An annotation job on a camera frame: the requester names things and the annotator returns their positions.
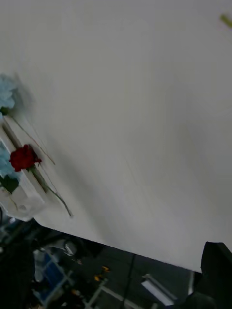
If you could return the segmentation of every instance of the light blue flower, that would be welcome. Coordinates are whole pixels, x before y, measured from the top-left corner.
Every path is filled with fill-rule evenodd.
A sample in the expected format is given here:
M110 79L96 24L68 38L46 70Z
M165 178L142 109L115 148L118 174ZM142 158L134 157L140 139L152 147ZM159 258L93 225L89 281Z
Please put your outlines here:
M20 179L21 172L15 172L15 169L12 167L10 160L10 154L5 148L4 144L0 142L0 176L5 177L8 175L10 178Z
M13 99L13 91L17 89L16 84L11 78L4 74L0 75L0 109L5 107L7 109L12 109L15 105Z

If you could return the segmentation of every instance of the flower arrangement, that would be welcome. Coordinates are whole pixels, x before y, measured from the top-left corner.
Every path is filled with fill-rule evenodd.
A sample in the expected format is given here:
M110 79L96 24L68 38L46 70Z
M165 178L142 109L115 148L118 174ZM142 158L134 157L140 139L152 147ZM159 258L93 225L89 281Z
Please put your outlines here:
M9 115L11 109L15 106L17 86L12 79L4 74L0 75L0 119ZM23 127L11 117L17 125L36 143L42 152L54 163L46 152L37 144L37 142L23 129ZM12 194L19 186L20 172L27 170L35 176L44 191L52 192L64 205L69 216L72 216L68 206L58 193L54 192L47 184L44 178L38 172L35 164L41 164L42 160L36 155L31 145L18 147L11 154L0 142L0 188Z

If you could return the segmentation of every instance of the red rose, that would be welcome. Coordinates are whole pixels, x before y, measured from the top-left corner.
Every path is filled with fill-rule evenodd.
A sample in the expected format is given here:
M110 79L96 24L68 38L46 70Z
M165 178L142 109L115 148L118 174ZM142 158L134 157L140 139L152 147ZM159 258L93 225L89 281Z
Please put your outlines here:
M15 171L19 172L22 169L33 167L35 163L40 163L41 159L37 157L34 149L30 145L24 145L11 153L9 162L11 162Z

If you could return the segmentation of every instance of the white backdrop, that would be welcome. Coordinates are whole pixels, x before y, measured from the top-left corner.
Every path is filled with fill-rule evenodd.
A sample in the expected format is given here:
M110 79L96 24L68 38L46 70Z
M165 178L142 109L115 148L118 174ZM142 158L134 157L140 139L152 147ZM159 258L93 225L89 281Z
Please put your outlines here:
M232 249L224 12L229 0L0 2L0 68L23 84L75 215L39 223L194 270L206 241Z

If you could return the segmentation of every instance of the artificial flower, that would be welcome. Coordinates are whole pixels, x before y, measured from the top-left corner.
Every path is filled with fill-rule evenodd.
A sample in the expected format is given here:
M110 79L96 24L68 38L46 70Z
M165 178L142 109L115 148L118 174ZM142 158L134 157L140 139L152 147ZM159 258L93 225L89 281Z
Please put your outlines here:
M17 148L11 153L11 159L9 160L16 172L22 169L30 169L35 166L35 163L41 163L30 145L24 145L23 147Z
M9 77L4 74L0 75L0 119L8 109L14 107L13 92L16 89L16 84Z

